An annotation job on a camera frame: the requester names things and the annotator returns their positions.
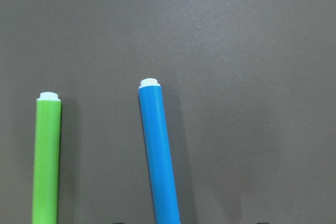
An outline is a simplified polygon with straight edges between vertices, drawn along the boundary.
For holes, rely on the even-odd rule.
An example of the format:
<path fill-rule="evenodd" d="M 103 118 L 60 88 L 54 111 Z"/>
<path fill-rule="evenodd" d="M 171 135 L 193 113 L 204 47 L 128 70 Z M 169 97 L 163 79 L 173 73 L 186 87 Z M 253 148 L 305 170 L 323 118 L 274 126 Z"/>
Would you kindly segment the blue highlighter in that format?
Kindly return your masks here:
<path fill-rule="evenodd" d="M 155 78 L 140 81 L 139 104 L 156 223 L 180 223 L 162 88 Z"/>

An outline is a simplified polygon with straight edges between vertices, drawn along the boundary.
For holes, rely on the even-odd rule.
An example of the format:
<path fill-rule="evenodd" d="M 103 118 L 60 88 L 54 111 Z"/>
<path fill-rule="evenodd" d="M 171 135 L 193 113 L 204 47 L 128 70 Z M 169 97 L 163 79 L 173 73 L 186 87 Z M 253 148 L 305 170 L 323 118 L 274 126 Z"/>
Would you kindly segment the green highlighter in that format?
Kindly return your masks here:
<path fill-rule="evenodd" d="M 54 92 L 36 99 L 32 223 L 57 223 L 61 100 Z"/>

